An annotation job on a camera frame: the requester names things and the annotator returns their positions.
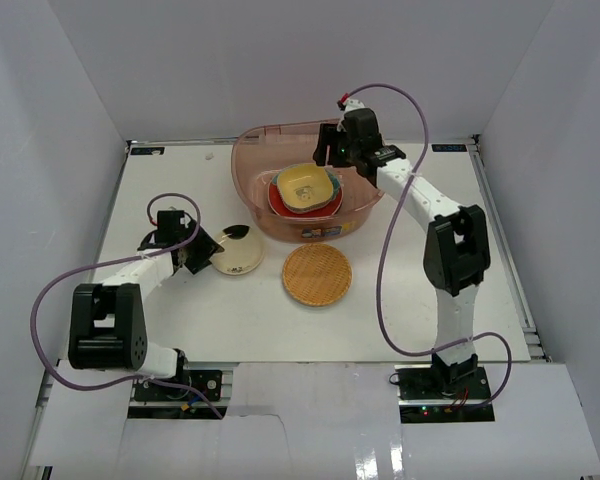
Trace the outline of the cream square dish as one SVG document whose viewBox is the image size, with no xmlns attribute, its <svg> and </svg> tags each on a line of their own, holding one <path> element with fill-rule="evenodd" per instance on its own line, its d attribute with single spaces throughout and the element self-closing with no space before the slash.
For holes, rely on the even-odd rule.
<svg viewBox="0 0 600 480">
<path fill-rule="evenodd" d="M 310 163 L 287 167 L 269 183 L 269 205 L 280 216 L 326 217 L 340 209 L 342 200 L 337 176 Z"/>
</svg>

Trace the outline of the cream round plate black mark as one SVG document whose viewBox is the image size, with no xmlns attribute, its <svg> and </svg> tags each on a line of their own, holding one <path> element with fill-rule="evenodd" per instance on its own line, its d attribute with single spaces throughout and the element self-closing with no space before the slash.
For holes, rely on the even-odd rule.
<svg viewBox="0 0 600 480">
<path fill-rule="evenodd" d="M 211 257 L 211 264 L 222 274 L 238 276 L 256 269 L 265 256 L 263 236 L 256 229 L 235 224 L 224 228 L 213 237 L 219 245 Z"/>
</svg>

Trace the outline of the yellow square dish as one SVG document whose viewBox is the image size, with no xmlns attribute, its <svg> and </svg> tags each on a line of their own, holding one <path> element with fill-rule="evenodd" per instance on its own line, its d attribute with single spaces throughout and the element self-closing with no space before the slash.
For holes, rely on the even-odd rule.
<svg viewBox="0 0 600 480">
<path fill-rule="evenodd" d="M 278 173 L 277 188 L 284 203 L 293 211 L 310 211 L 328 203 L 332 184 L 323 167 L 298 164 Z"/>
</svg>

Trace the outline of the red and teal plate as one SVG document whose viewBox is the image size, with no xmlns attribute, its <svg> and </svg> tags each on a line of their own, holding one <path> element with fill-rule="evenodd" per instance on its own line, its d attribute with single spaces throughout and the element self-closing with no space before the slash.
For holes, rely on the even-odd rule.
<svg viewBox="0 0 600 480">
<path fill-rule="evenodd" d="M 335 198 L 331 197 L 331 200 L 328 203 L 320 206 L 319 208 L 316 208 L 316 209 L 310 210 L 310 211 L 303 211 L 303 212 L 293 211 L 284 203 L 284 201 L 278 191 L 278 188 L 277 188 L 277 179 L 278 179 L 278 174 L 276 174 L 269 182 L 268 203 L 269 203 L 269 207 L 271 208 L 271 210 L 275 214 L 277 214 L 281 217 L 294 217 L 294 218 L 325 217 L 325 216 L 330 216 L 330 215 L 337 213 L 342 205 L 343 191 L 342 191 L 342 187 L 341 187 L 339 194 Z"/>
</svg>

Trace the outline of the round woven bamboo plate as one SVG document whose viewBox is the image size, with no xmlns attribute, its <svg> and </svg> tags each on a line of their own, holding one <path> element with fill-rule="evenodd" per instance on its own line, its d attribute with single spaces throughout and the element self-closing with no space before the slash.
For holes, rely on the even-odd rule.
<svg viewBox="0 0 600 480">
<path fill-rule="evenodd" d="M 292 251 L 282 268 L 282 284 L 289 296 L 309 307 L 326 307 L 341 300 L 352 283 L 352 268 L 337 248 L 307 244 Z"/>
</svg>

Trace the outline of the purple square dish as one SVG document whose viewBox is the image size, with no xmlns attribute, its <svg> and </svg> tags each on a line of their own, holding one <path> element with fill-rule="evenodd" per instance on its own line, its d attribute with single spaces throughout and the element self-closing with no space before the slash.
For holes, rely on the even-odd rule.
<svg viewBox="0 0 600 480">
<path fill-rule="evenodd" d="M 341 183 L 338 176 L 333 174 L 331 171 L 328 171 L 327 174 L 329 176 L 333 188 L 332 197 L 335 198 L 341 190 Z"/>
</svg>

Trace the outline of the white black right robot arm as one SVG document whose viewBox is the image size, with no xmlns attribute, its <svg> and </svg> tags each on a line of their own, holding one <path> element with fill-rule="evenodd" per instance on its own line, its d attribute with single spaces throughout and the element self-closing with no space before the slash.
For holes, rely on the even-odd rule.
<svg viewBox="0 0 600 480">
<path fill-rule="evenodd" d="M 431 384 L 441 397 L 464 391 L 478 368 L 473 345 L 479 285 L 491 265 L 486 214 L 463 206 L 421 177 L 407 155 L 384 142 L 373 110 L 360 102 L 340 107 L 338 122 L 323 123 L 313 154 L 319 166 L 352 167 L 397 201 L 425 233 L 423 269 L 436 293 L 437 331 Z"/>
</svg>

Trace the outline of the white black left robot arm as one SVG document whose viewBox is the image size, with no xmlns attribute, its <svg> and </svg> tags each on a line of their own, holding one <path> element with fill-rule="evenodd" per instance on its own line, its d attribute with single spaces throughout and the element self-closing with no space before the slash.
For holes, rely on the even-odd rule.
<svg viewBox="0 0 600 480">
<path fill-rule="evenodd" d="M 182 210 L 162 210 L 140 242 L 140 258 L 100 283 L 83 283 L 73 293 L 68 359 L 76 370 L 126 371 L 156 378 L 168 398 L 191 387 L 184 353 L 148 339 L 144 301 L 163 281 L 186 269 L 196 274 L 221 253 L 217 243 Z"/>
</svg>

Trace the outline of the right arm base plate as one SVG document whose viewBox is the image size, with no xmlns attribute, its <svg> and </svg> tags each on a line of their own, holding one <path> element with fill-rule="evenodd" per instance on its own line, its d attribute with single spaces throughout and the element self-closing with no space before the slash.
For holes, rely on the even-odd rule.
<svg viewBox="0 0 600 480">
<path fill-rule="evenodd" d="M 431 368 L 399 366 L 388 381 L 398 389 L 399 402 L 405 406 L 476 405 L 491 397 L 491 388 L 482 367 L 471 376 L 447 384 Z"/>
</svg>

